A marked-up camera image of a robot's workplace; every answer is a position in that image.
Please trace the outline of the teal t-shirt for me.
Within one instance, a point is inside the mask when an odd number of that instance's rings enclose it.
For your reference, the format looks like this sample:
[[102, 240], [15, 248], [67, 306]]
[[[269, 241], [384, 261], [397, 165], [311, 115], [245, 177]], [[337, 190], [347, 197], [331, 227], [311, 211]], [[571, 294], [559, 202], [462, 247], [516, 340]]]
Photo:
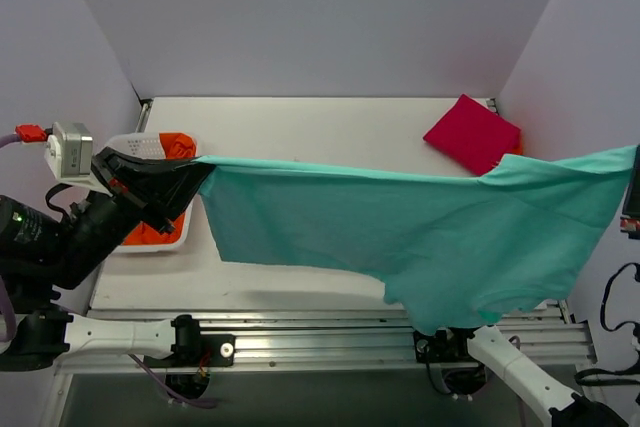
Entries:
[[635, 146], [506, 155], [479, 177], [203, 156], [222, 260], [355, 272], [415, 329], [475, 328], [567, 297], [612, 223]]

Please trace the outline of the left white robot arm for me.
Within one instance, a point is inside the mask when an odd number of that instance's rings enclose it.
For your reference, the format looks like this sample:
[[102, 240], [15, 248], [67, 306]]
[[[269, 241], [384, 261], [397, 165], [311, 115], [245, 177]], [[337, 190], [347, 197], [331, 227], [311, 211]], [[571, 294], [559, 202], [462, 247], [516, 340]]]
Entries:
[[8, 196], [1, 199], [1, 368], [45, 369], [81, 353], [200, 361], [206, 348], [189, 315], [153, 322], [99, 322], [59, 306], [59, 290], [78, 287], [141, 223], [174, 229], [212, 164], [145, 160], [103, 148], [91, 163], [101, 191], [55, 220]]

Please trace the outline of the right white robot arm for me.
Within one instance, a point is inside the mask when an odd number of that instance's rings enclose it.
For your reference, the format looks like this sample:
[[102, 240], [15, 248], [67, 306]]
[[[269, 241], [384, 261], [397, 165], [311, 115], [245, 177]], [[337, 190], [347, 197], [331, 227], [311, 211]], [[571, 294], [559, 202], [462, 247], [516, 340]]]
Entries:
[[[619, 225], [620, 231], [629, 239], [639, 240], [639, 145], [632, 152], [633, 163], [629, 169]], [[583, 388], [639, 388], [639, 320], [625, 320], [616, 325], [607, 322], [607, 304], [614, 283], [629, 269], [634, 270], [634, 281], [639, 283], [638, 262], [628, 262], [618, 268], [605, 284], [599, 323], [603, 330], [610, 333], [633, 326], [632, 345], [637, 359], [623, 370], [591, 367], [578, 371], [574, 380]], [[579, 394], [547, 374], [519, 350], [515, 340], [504, 337], [495, 325], [474, 329], [460, 324], [449, 329], [443, 338], [445, 350], [450, 356], [459, 360], [471, 357], [491, 370], [531, 408], [543, 426], [639, 426], [639, 391], [635, 399], [635, 411], [630, 422], [626, 422], [609, 406]]]

